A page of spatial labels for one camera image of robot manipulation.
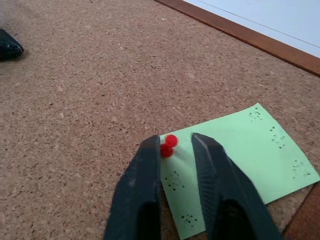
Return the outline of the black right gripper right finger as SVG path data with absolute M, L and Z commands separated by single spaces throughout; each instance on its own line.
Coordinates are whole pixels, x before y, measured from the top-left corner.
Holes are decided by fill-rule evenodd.
M 284 240 L 246 174 L 214 138 L 193 133 L 200 205 L 208 240 Z

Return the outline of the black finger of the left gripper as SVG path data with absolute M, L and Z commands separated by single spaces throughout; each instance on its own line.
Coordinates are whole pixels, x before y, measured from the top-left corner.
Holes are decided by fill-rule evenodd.
M 20 57 L 24 52 L 22 45 L 5 30 L 0 29 L 0 60 L 11 60 Z

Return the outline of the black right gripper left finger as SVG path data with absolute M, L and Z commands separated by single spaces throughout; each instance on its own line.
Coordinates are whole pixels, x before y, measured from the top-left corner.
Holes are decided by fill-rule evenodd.
M 161 240 L 160 137 L 145 139 L 119 179 L 103 240 Z

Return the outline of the red pushpin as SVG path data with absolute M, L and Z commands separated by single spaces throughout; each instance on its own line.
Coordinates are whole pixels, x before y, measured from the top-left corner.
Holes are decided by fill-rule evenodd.
M 160 155 L 162 158 L 170 158 L 174 154 L 174 148 L 178 145 L 178 138 L 173 134 L 164 137 L 164 142 L 160 145 Z

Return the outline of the green paper note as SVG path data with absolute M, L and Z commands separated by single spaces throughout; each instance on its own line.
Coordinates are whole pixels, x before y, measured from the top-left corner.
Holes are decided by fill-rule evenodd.
M 205 231 L 192 133 L 220 143 L 266 204 L 320 181 L 299 146 L 260 104 L 177 130 L 178 144 L 161 160 L 160 178 L 181 240 Z

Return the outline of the cork board with wooden frame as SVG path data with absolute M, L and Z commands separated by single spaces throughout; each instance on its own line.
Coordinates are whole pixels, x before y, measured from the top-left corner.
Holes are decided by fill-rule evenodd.
M 320 174 L 320 78 L 155 0 L 0 0 L 0 240 L 102 240 L 138 145 L 261 104 Z

